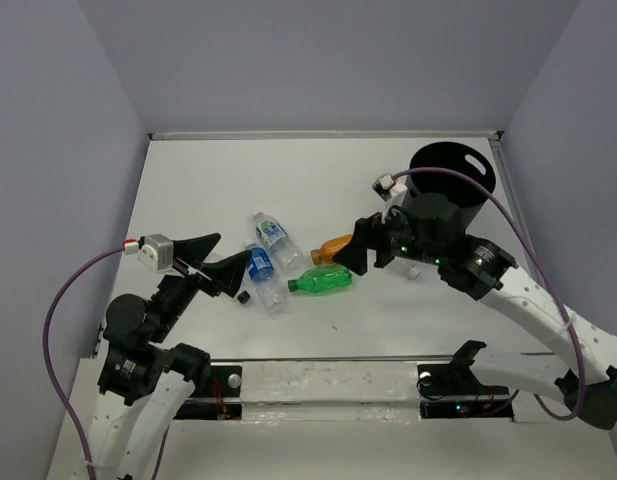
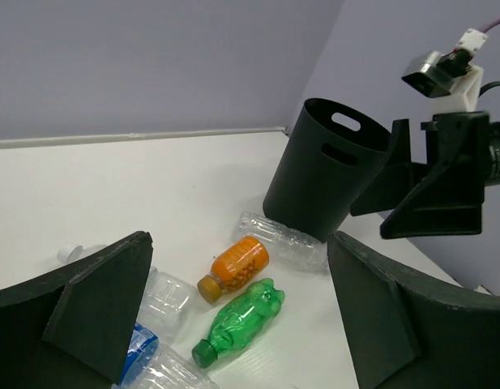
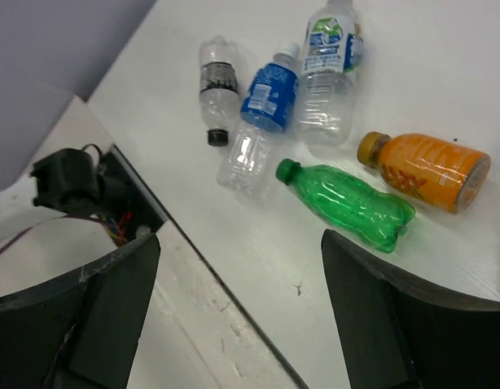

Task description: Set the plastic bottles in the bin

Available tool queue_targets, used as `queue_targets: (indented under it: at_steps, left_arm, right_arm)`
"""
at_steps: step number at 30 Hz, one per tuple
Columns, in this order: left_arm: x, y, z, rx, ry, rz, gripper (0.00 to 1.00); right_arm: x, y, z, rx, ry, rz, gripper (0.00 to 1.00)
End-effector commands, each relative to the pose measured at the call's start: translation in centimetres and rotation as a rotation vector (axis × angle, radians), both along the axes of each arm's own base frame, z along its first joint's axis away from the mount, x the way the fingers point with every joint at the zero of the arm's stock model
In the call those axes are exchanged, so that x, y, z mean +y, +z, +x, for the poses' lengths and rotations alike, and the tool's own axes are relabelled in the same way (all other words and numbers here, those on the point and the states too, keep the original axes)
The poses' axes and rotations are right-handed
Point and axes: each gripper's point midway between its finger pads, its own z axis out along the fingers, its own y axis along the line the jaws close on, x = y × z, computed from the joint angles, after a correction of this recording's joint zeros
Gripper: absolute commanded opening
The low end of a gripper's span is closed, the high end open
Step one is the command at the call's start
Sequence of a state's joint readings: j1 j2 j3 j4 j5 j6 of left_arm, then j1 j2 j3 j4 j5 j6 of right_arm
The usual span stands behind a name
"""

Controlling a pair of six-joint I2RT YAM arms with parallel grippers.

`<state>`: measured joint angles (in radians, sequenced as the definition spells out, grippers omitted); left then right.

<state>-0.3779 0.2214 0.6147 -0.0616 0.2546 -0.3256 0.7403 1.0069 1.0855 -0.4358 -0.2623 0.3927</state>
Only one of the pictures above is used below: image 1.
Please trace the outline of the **clear bottle black cap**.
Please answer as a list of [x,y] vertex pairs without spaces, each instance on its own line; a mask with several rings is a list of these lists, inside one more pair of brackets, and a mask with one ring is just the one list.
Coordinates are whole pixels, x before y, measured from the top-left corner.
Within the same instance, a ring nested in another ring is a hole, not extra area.
[[241,305],[245,305],[251,300],[251,295],[247,290],[243,290],[237,295],[236,299]]

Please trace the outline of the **clear bottle white cap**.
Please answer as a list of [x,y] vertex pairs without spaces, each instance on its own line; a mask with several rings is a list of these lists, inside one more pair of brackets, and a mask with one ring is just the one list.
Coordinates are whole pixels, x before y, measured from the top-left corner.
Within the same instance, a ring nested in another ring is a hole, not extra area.
[[395,258],[389,265],[392,272],[408,280],[416,280],[421,271],[416,263],[409,259]]

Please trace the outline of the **clear bottle green white label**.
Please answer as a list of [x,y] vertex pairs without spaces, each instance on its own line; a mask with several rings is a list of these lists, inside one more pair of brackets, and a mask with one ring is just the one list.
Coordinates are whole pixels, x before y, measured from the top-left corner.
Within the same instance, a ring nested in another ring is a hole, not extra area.
[[284,273],[291,273],[302,266],[301,251],[275,217],[256,212],[252,215],[252,221],[258,240]]

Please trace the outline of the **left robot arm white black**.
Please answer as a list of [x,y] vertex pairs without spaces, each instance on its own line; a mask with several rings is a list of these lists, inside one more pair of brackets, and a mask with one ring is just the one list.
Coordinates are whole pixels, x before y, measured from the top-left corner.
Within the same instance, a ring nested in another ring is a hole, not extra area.
[[87,435],[89,450],[73,478],[142,478],[179,408],[207,388],[208,353],[183,343],[160,344],[198,293],[239,293],[251,254],[244,250],[207,262],[220,238],[212,233],[173,241],[154,234],[125,240],[124,253],[162,279],[150,298],[123,294],[106,310],[107,352]]

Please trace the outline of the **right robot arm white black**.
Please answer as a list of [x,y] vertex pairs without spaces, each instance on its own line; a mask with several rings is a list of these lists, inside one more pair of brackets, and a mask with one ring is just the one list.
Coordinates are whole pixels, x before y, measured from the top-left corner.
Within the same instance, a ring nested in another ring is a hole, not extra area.
[[470,235],[460,208],[445,196],[423,194],[356,221],[351,240],[334,256],[366,274],[368,251],[377,268],[401,257],[436,266],[449,287],[499,312],[547,347],[550,357],[497,353],[469,340],[443,367],[458,391],[505,386],[562,403],[585,423],[617,423],[617,337],[558,305],[504,249]]

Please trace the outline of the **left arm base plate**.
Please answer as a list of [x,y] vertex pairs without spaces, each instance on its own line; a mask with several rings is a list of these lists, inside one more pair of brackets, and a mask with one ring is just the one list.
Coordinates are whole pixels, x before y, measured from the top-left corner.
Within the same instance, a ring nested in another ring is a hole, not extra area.
[[179,408],[175,420],[236,421],[242,417],[243,367],[214,363],[209,379]]

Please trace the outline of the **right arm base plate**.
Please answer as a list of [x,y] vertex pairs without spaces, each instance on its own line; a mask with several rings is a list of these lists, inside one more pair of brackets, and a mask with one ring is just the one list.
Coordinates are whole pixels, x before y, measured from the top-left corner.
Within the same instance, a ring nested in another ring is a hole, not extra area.
[[423,420],[514,419],[514,395],[507,387],[484,386],[472,376],[455,374],[449,363],[420,364],[417,375]]

